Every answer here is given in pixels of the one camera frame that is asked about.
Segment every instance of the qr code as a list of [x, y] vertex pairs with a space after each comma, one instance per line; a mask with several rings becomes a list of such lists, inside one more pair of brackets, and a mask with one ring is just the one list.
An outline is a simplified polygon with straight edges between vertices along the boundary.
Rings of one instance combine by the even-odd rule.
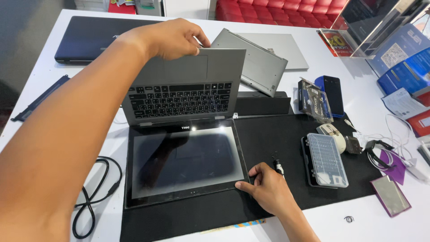
[[409, 56], [400, 48], [397, 43], [394, 43], [382, 56], [381, 60], [387, 65], [388, 68], [395, 66]]

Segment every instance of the human hand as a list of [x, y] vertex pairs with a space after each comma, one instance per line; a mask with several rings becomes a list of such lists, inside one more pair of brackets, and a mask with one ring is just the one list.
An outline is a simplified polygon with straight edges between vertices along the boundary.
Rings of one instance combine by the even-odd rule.
[[198, 55], [201, 47], [210, 47], [211, 43], [203, 30], [185, 19], [172, 19], [161, 23], [134, 28], [116, 41], [132, 43], [148, 58], [160, 56], [172, 60], [184, 55]]
[[248, 175], [257, 176], [254, 185], [238, 181], [234, 186], [251, 194], [264, 210], [278, 217], [300, 210], [285, 179], [266, 163], [255, 165]]

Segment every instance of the black desk mat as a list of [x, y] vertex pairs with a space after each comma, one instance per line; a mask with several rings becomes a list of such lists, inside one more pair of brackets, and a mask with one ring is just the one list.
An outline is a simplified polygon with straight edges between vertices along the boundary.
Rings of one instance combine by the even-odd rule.
[[[270, 155], [277, 151], [288, 186], [301, 209], [375, 193], [369, 181], [381, 177], [381, 173], [365, 154], [353, 156], [344, 152], [341, 155], [349, 182], [347, 188], [308, 185], [300, 139], [308, 133], [316, 133], [319, 124], [308, 121], [306, 115], [244, 118], [236, 119], [235, 123], [247, 169], [262, 161], [272, 167]], [[352, 135], [353, 129], [341, 119], [335, 119], [333, 125], [343, 135]], [[149, 242], [270, 216], [247, 193], [233, 189], [125, 210], [120, 240]]]

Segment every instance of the touchpad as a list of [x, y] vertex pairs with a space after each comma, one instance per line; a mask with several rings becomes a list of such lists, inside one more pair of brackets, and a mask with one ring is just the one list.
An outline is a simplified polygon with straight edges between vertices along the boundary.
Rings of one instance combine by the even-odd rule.
[[168, 82], [205, 82], [208, 73], [208, 56], [184, 56], [179, 59], [165, 61], [164, 70]]

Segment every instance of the touchscreen display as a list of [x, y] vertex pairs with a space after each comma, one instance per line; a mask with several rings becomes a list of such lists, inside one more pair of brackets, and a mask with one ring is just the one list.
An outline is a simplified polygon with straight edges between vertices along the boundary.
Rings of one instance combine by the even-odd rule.
[[132, 199], [242, 179], [231, 127], [134, 137]]

